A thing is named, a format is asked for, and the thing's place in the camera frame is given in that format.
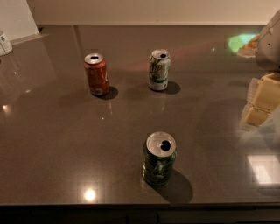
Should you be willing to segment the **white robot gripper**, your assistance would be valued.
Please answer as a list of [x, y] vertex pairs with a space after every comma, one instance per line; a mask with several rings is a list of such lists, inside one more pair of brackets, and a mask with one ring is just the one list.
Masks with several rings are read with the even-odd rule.
[[[255, 53], [258, 66], [280, 71], [280, 10], [262, 28]], [[280, 105], [280, 73], [267, 73], [249, 83], [247, 101], [255, 108], [272, 112]]]

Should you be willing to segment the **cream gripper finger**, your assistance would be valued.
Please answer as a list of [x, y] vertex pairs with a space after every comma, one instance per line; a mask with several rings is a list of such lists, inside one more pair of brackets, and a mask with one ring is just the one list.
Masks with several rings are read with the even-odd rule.
[[261, 126], [270, 116], [270, 112], [264, 108], [255, 107], [247, 103], [241, 112], [241, 121], [251, 126]]

